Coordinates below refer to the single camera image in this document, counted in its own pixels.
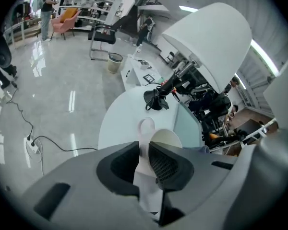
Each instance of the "jeans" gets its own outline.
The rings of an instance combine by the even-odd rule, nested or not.
[[[42,19],[42,40],[45,41],[48,38],[49,22],[52,11],[41,12],[40,18]]]
[[[138,38],[138,41],[136,42],[136,45],[137,46],[139,46],[142,42],[143,42],[143,40],[144,40],[144,38],[147,36],[147,34],[148,34],[148,31],[147,30],[140,30],[140,32],[139,32],[139,38]]]

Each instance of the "power strip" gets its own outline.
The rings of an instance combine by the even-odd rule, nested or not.
[[[27,139],[27,137],[25,137],[25,142],[26,142],[26,146],[27,148],[30,148],[34,153],[37,153],[38,152],[38,145],[35,143],[34,146],[32,146],[32,141],[33,141],[33,138],[30,137],[30,140]]]

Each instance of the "glossy floor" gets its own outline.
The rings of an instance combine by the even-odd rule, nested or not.
[[[117,39],[109,49],[123,56],[133,53],[135,47],[124,41],[128,37],[117,36],[122,40]],[[60,35],[49,43],[33,40],[12,50],[12,64],[17,66],[19,88],[13,100],[34,125],[34,136],[47,136],[66,150],[98,148],[103,117],[111,103],[124,92],[120,73],[109,73],[106,62],[90,60],[87,33],[76,32],[75,37],[67,33],[66,41]],[[96,47],[100,48],[100,43],[96,43]],[[172,71],[158,53],[144,44],[139,56],[153,62],[160,75],[167,78]],[[11,95],[14,91],[12,86],[7,88]],[[41,155],[27,153],[24,138],[31,127],[15,105],[5,104],[9,99],[5,93],[0,103],[0,185],[20,196],[41,178]],[[92,151],[64,152],[45,138],[40,142],[44,151],[44,174],[73,156]]]

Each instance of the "wires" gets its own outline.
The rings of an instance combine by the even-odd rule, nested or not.
[[[145,106],[145,110],[149,111],[150,109],[152,109],[152,106],[154,105],[154,101],[155,99],[159,99],[160,96],[163,96],[164,97],[164,100],[166,100],[167,96],[166,95],[163,95],[163,94],[159,94],[158,93],[158,87],[157,89],[153,89],[153,94],[154,96],[149,100],[148,103],[146,103],[146,106]]]
[[[33,132],[33,129],[34,129],[33,124],[31,124],[28,120],[26,120],[26,119],[24,118],[24,114],[23,114],[24,111],[19,108],[18,103],[15,103],[15,102],[12,101],[17,91],[18,91],[18,89],[15,90],[12,98],[11,98],[6,104],[12,103],[12,104],[14,104],[14,105],[17,106],[17,109],[18,109],[18,111],[21,113],[21,116],[23,117],[24,121],[25,121],[26,123],[28,123],[29,125],[31,125],[31,132],[30,132],[30,134],[29,134],[29,136],[30,136],[30,135],[32,134],[32,132]]]
[[[60,150],[62,150],[62,151],[76,151],[76,150],[85,150],[85,149],[98,150],[98,149],[96,149],[96,148],[77,148],[77,149],[73,149],[73,150],[65,150],[65,149],[61,148],[61,147],[60,147],[56,142],[54,142],[52,139],[48,138],[47,136],[38,136],[38,137],[36,137],[36,138],[32,141],[32,143],[34,143],[35,140],[37,140],[38,138],[41,138],[41,137],[50,140],[53,144],[55,144],[55,145],[56,145]]]
[[[38,162],[39,162],[39,163],[41,162],[41,171],[42,171],[43,176],[44,176],[44,169],[43,169],[44,149],[43,149],[42,143],[40,142],[40,140],[39,140],[38,138],[43,137],[43,138],[46,138],[46,139],[50,140],[53,144],[55,144],[55,145],[56,145],[60,150],[62,150],[62,151],[75,151],[75,150],[85,150],[85,149],[98,150],[98,149],[95,149],[95,148],[78,148],[78,149],[73,149],[73,150],[65,150],[65,149],[61,148],[61,147],[60,147],[56,142],[54,142],[52,139],[50,139],[50,138],[48,138],[48,137],[46,137],[46,136],[38,136],[38,137],[35,138],[35,137],[32,135],[32,132],[33,132],[33,130],[34,130],[33,124],[30,123],[28,120],[25,119],[24,114],[23,114],[23,110],[21,110],[21,109],[19,108],[18,103],[15,103],[15,102],[13,101],[13,98],[14,98],[14,96],[15,96],[15,94],[16,94],[17,91],[18,91],[18,89],[15,90],[14,94],[12,95],[12,98],[11,98],[6,104],[12,103],[12,104],[16,105],[18,111],[21,113],[21,116],[23,117],[23,120],[24,120],[26,123],[28,123],[28,124],[31,125],[32,128],[31,128],[31,132],[30,132],[30,134],[28,135],[28,137],[32,137],[32,138],[33,138],[33,141],[32,141],[33,144],[34,144],[34,142],[35,142],[36,140],[38,140],[38,142],[39,142],[39,144],[40,144],[40,146],[38,146],[38,147],[40,148],[40,150],[38,150],[39,153],[40,153],[40,160],[39,160]],[[33,159],[33,158],[31,157],[29,151],[28,151],[27,143],[25,144],[25,148],[26,148],[26,151],[27,151],[27,153],[28,153],[28,156],[29,156],[31,159]]]

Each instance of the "electrical cable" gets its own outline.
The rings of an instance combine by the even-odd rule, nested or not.
[[[40,153],[40,155],[41,155],[41,158],[40,158],[40,161],[38,161],[38,162],[41,162],[41,171],[42,171],[43,176],[44,176],[44,170],[43,170],[44,149],[43,149],[43,144],[41,143],[41,141],[40,141],[38,138],[43,137],[43,138],[46,138],[46,139],[50,140],[52,143],[54,143],[54,144],[55,144],[60,150],[62,150],[62,151],[75,151],[75,150],[85,150],[85,149],[98,150],[98,149],[96,149],[96,148],[78,148],[78,149],[73,149],[73,150],[65,150],[65,149],[61,148],[61,147],[60,147],[56,142],[54,142],[52,139],[50,139],[50,138],[48,138],[48,137],[46,137],[46,136],[38,136],[38,137],[34,138],[34,136],[32,135],[32,132],[34,132],[34,126],[33,126],[33,124],[30,123],[29,121],[27,121],[27,120],[25,119],[25,117],[24,117],[24,115],[23,115],[23,110],[21,110],[21,109],[19,108],[18,103],[15,103],[14,101],[12,101],[17,91],[18,91],[18,89],[15,90],[14,94],[12,95],[12,98],[11,98],[6,104],[12,103],[12,104],[16,105],[18,111],[21,113],[21,116],[23,117],[23,120],[24,120],[25,122],[27,122],[28,124],[31,125],[32,128],[31,128],[31,132],[30,132],[30,134],[28,135],[28,137],[32,137],[32,138],[33,138],[33,141],[32,141],[33,144],[34,144],[34,142],[35,142],[36,140],[38,140],[38,142],[40,143],[40,151],[39,151],[39,153]],[[29,151],[28,151],[27,143],[25,144],[25,148],[26,148],[26,151],[27,151],[27,153],[28,153],[28,156],[29,156],[31,159],[33,159],[33,158],[31,157]]]
[[[23,117],[23,120],[24,120],[26,123],[28,123],[29,125],[31,125],[31,131],[30,131],[30,134],[29,134],[29,136],[30,136],[30,135],[32,134],[33,129],[34,129],[33,124],[31,124],[28,120],[26,120],[26,119],[24,118],[23,110],[21,110],[21,109],[19,108],[18,103],[15,103],[15,102],[12,101],[17,91],[18,91],[18,89],[15,90],[14,94],[12,95],[12,98],[11,98],[6,104],[12,103],[12,104],[14,104],[14,105],[17,106],[17,109],[18,109],[18,111],[21,113],[21,116]]]
[[[61,148],[55,141],[53,141],[52,139],[48,138],[47,136],[38,136],[32,141],[32,143],[34,144],[35,140],[37,140],[38,138],[46,138],[46,139],[48,139],[49,141],[51,141],[53,144],[55,144],[62,151],[76,151],[76,150],[85,150],[85,149],[93,149],[93,150],[96,150],[96,151],[98,150],[96,148],[77,148],[77,149],[73,149],[73,150],[65,150],[65,149]]]
[[[158,84],[158,85],[161,85],[160,83],[158,83],[158,82],[150,82],[150,83],[148,83],[148,84]]]
[[[152,109],[152,106],[154,105],[154,101],[155,101],[155,98],[158,98],[159,96],[163,96],[164,97],[164,100],[166,100],[167,96],[166,95],[163,95],[163,94],[157,94],[155,95],[155,91],[157,91],[156,89],[153,89],[153,94],[154,96],[149,100],[148,103],[146,103],[146,106],[145,106],[145,110],[149,111],[150,109]]]

